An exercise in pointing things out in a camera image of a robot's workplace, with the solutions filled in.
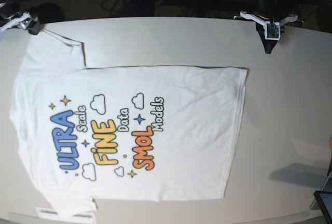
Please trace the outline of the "white printed T-shirt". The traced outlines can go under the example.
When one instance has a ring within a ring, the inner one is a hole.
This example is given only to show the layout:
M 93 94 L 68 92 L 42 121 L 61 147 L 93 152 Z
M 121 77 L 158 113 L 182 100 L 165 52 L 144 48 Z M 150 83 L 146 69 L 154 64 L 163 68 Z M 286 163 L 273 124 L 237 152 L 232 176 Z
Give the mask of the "white printed T-shirt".
M 222 199 L 240 132 L 247 69 L 87 68 L 83 44 L 32 36 L 10 120 L 35 188 L 60 216 L 97 199 Z

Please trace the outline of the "black tablet screen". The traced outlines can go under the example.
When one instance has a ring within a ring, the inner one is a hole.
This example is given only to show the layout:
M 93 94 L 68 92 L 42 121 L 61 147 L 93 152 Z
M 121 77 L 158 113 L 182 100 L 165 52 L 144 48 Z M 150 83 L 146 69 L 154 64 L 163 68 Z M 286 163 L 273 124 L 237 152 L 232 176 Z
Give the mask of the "black tablet screen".
M 320 210 L 325 218 L 327 224 L 331 224 L 331 192 L 315 191 L 314 197 L 320 207 Z

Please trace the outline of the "white paper label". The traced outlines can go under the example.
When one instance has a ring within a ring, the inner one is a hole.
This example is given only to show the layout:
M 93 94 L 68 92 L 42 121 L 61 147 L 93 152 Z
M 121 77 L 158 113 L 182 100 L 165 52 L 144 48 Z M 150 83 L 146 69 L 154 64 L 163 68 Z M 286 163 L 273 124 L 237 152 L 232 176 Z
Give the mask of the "white paper label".
M 41 219 L 71 223 L 96 223 L 95 215 L 91 213 L 62 217 L 53 209 L 37 207 L 36 211 Z

